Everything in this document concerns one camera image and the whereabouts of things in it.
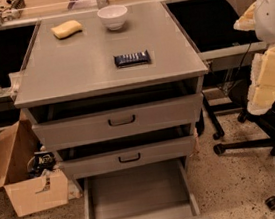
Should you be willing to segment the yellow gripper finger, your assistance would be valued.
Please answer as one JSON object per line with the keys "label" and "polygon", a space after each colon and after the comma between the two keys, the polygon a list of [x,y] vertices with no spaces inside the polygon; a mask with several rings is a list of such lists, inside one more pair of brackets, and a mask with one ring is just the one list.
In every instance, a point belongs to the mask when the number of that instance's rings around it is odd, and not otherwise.
{"label": "yellow gripper finger", "polygon": [[235,30],[245,32],[255,30],[255,20],[253,18],[255,6],[256,3],[253,2],[252,5],[247,8],[245,13],[233,24]]}
{"label": "yellow gripper finger", "polygon": [[275,45],[254,56],[250,79],[247,110],[251,115],[261,116],[275,102]]}

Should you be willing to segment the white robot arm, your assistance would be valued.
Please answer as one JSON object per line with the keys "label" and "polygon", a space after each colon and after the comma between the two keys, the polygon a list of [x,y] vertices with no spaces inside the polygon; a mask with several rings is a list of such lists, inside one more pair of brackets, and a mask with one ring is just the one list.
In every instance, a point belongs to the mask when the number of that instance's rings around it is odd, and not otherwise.
{"label": "white robot arm", "polygon": [[267,44],[264,54],[252,60],[247,110],[251,115],[267,113],[275,102],[275,0],[256,0],[234,23],[237,30],[255,29]]}

